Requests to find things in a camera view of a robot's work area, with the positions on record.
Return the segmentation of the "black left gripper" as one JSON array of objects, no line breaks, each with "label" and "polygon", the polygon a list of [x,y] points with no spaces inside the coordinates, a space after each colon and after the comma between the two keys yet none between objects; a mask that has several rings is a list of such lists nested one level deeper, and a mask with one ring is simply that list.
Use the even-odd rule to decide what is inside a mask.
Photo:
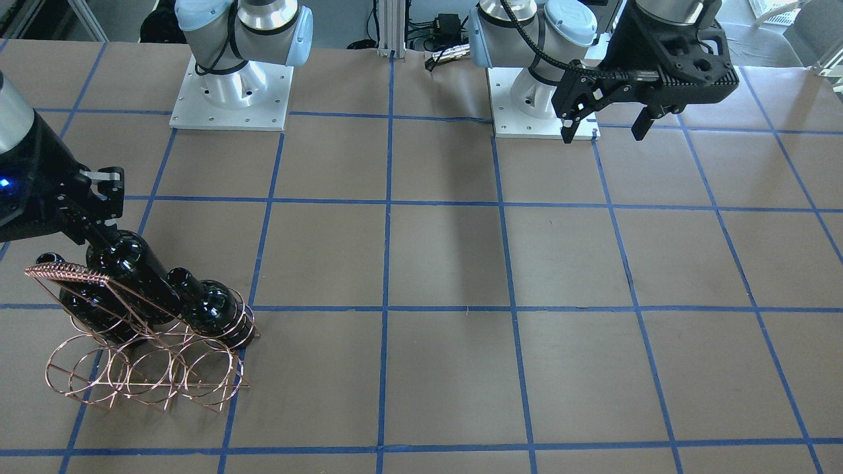
[{"label": "black left gripper", "polygon": [[572,143],[581,121],[610,104],[642,104],[630,127],[640,142],[666,114],[689,104],[717,104],[737,90],[740,79],[718,12],[717,7],[624,8],[599,65],[565,72],[552,96],[563,142]]}]

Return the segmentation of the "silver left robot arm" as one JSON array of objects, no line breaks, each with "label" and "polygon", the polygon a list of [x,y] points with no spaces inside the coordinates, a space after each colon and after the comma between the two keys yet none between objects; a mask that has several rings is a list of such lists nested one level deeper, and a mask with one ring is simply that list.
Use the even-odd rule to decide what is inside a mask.
[{"label": "silver left robot arm", "polygon": [[488,71],[495,132],[505,138],[591,139],[593,113],[641,104],[630,131],[687,105],[717,104],[740,78],[716,21],[720,1],[628,1],[605,56],[587,65],[602,29],[580,1],[481,1],[468,15],[473,62]]}]

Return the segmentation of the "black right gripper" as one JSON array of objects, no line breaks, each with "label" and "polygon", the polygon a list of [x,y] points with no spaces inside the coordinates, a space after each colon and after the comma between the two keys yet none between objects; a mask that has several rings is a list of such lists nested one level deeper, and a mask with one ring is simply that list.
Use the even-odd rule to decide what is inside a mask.
[{"label": "black right gripper", "polygon": [[30,131],[2,153],[1,240],[63,233],[76,245],[117,237],[109,219],[122,216],[124,169],[91,171],[76,161],[38,112]]}]

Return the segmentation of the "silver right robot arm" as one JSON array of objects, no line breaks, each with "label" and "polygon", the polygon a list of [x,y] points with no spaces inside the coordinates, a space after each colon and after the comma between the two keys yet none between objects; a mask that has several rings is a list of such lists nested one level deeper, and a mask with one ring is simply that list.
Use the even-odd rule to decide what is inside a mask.
[{"label": "silver right robot arm", "polygon": [[[312,48],[313,13],[298,1],[178,1],[192,49],[171,125],[283,131],[295,67]],[[66,234],[82,245],[122,216],[124,170],[91,170],[2,75],[2,241]]]}]

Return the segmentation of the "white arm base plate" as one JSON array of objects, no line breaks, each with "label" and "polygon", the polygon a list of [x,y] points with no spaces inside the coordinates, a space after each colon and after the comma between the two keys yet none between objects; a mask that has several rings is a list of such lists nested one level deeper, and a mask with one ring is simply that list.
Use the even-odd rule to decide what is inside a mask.
[{"label": "white arm base plate", "polygon": [[195,65],[195,58],[190,58],[169,126],[204,131],[285,129],[294,67],[249,62],[232,74],[200,76]]},{"label": "white arm base plate", "polygon": [[491,67],[487,79],[498,138],[562,139],[563,121],[551,103],[556,87],[526,67]]}]

